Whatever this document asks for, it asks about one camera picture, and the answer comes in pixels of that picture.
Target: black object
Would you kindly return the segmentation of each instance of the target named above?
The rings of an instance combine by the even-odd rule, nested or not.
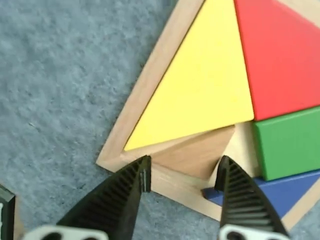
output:
[[[214,188],[224,192],[221,228],[226,224],[232,224],[288,236],[280,217],[265,194],[228,156],[223,156],[220,161]]]
[[[130,240],[141,193],[150,191],[151,157],[143,156],[98,185],[57,225],[101,230],[110,240]]]
[[[15,228],[16,196],[0,185],[0,239],[13,240]]]

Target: wooden puzzle tray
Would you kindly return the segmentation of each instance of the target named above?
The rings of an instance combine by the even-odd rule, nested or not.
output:
[[[142,115],[147,114],[150,99],[155,96],[155,92],[177,51],[182,48],[182,42],[189,34],[191,26],[195,24],[198,13],[209,1],[211,0],[179,0],[177,2],[96,163],[107,170],[116,172],[141,156],[151,155],[151,188],[153,191],[210,218],[219,220],[222,208],[206,200],[202,196],[201,189],[214,186],[217,171],[215,166],[220,157],[222,155],[230,156],[252,177],[261,174],[255,152],[252,122],[250,121],[253,119],[250,114],[252,110],[244,110],[246,114],[243,117],[238,116],[239,119],[226,125],[219,125],[220,123],[217,122],[217,126],[220,127],[216,127],[215,130],[210,130],[210,128],[203,129],[203,131],[195,130],[192,134],[184,134],[164,142],[154,140],[154,144],[151,145],[136,144],[138,147],[127,145],[133,136],[134,129],[142,119]],[[278,1],[320,27],[320,2],[317,0]],[[228,4],[227,2],[233,4],[233,0],[225,0],[223,4]],[[240,87],[245,91],[247,86]],[[240,96],[240,98],[244,99],[243,102],[247,102],[246,96]],[[156,103],[152,104],[159,109],[161,108]],[[204,108],[205,111],[211,110],[209,104],[201,105],[199,108]],[[220,112],[216,112],[215,118],[223,118],[223,116]],[[320,179],[285,214],[282,221],[288,230],[320,199],[319,189]]]

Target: carpet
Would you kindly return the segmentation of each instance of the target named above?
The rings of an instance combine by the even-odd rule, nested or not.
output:
[[[110,175],[96,158],[176,0],[0,0],[0,183],[27,229]],[[317,240],[320,202],[293,228]],[[134,240],[216,239],[219,223],[157,193]]]

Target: screw hole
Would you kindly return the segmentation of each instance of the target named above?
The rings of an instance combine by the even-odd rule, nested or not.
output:
[[[59,232],[51,232],[42,238],[42,240],[61,240],[61,239],[62,239],[62,235]]]
[[[228,240],[246,240],[246,238],[241,233],[235,231],[229,232],[226,237]]]

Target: green square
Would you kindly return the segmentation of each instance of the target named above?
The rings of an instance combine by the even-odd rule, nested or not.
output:
[[[254,123],[265,180],[320,169],[320,106]]]

